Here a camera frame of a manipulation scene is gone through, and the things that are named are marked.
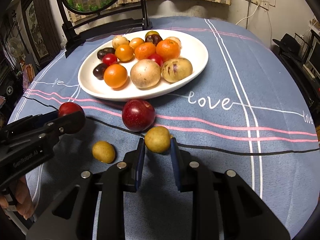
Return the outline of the person's left hand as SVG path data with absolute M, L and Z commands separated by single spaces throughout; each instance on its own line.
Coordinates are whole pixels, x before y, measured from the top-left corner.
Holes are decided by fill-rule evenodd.
M 17 212 L 22 215 L 25 220 L 29 219 L 34 214 L 34 205 L 25 176 L 11 183 L 10 189 L 17 200 Z

